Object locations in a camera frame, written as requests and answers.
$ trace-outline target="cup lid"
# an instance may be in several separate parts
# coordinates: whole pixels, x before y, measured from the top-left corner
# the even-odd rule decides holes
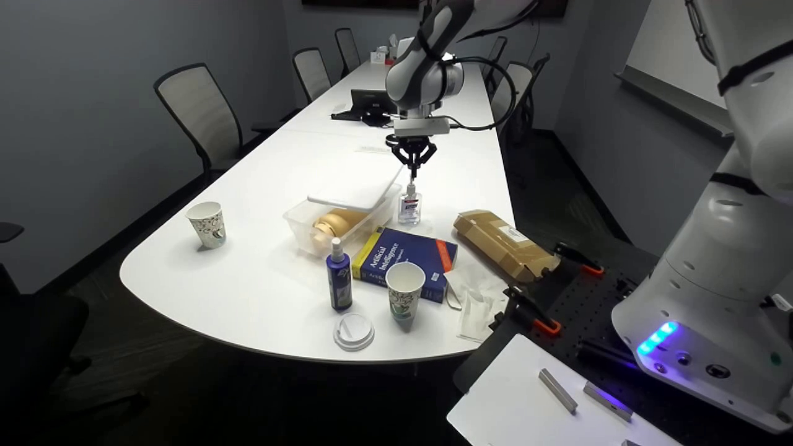
[[[374,326],[358,313],[348,313],[339,319],[333,329],[333,340],[344,350],[356,352],[366,348],[374,339]]]

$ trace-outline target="white tissue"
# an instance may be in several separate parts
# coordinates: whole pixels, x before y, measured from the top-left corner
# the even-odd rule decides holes
[[[507,283],[481,263],[456,267],[445,274],[449,287],[446,302],[460,312],[458,336],[483,342],[492,330],[493,318],[507,307],[503,294]]]

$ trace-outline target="led light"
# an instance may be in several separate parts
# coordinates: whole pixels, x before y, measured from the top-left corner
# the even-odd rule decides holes
[[[674,333],[675,330],[677,330],[677,322],[667,322],[663,324],[655,333],[650,335],[647,340],[639,345],[637,352],[640,355],[649,354],[652,350],[655,350],[655,347],[657,347],[661,342],[664,342],[667,336]]]

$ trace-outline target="television screen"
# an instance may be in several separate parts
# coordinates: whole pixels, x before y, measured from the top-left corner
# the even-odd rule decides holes
[[[568,0],[543,0],[534,17],[564,17]],[[342,6],[346,8],[387,8],[418,10],[418,0],[303,0],[304,5]]]

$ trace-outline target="paper cup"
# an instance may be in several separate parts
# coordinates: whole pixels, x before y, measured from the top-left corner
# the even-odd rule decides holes
[[[397,263],[385,273],[389,288],[391,316],[398,321],[410,321],[416,316],[424,286],[424,271],[415,263]]]
[[[187,211],[186,216],[206,248],[220,248],[226,242],[226,226],[220,203],[198,203]]]

